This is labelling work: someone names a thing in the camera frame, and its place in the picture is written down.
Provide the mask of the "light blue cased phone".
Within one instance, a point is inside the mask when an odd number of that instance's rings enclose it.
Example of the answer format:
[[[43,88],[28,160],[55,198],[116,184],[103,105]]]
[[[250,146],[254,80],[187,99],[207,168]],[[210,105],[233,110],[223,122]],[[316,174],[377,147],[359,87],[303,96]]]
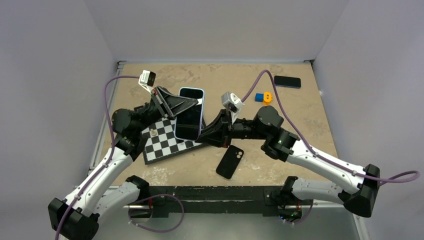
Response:
[[[182,87],[178,95],[196,99],[198,103],[177,116],[174,136],[179,140],[196,141],[202,129],[205,92],[201,88]]]

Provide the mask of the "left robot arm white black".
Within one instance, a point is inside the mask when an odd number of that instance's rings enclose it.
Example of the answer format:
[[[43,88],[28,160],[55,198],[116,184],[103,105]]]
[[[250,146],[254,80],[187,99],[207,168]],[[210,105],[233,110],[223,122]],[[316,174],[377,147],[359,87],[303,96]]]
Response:
[[[86,179],[63,199],[48,205],[55,239],[91,240],[113,212],[135,202],[142,205],[150,198],[149,183],[131,176],[118,189],[106,194],[115,179],[144,151],[148,136],[143,131],[161,119],[202,107],[204,95],[174,95],[166,88],[150,89],[150,102],[134,110],[120,108],[109,118],[112,144],[103,160]]]

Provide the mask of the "black phone case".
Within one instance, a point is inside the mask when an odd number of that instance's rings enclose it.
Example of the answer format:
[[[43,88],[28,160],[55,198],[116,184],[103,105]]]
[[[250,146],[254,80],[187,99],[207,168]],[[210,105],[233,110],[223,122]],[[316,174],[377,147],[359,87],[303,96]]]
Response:
[[[238,148],[234,145],[230,145],[226,150],[225,154],[223,155],[215,172],[219,176],[230,180],[233,177],[243,156],[244,151],[241,148]]]

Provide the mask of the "blue smartphone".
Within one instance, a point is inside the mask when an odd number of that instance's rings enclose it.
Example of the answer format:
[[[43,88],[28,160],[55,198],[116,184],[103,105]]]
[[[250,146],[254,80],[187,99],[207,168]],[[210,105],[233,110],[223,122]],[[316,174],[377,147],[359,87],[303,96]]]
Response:
[[[274,84],[279,87],[300,89],[302,86],[301,79],[290,76],[274,76]]]

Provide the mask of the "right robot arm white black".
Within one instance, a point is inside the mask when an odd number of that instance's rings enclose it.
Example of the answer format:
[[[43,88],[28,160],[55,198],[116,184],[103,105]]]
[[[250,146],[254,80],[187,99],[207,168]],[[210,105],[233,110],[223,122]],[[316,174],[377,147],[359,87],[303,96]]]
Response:
[[[214,121],[201,131],[197,142],[227,148],[233,139],[264,140],[261,150],[271,159],[306,168],[327,182],[309,183],[300,178],[289,181],[280,196],[288,204],[296,200],[317,199],[341,204],[349,212],[371,217],[379,192],[380,169],[355,165],[333,157],[282,128],[284,119],[272,106],[261,107],[253,119],[232,121],[231,113],[221,109]]]

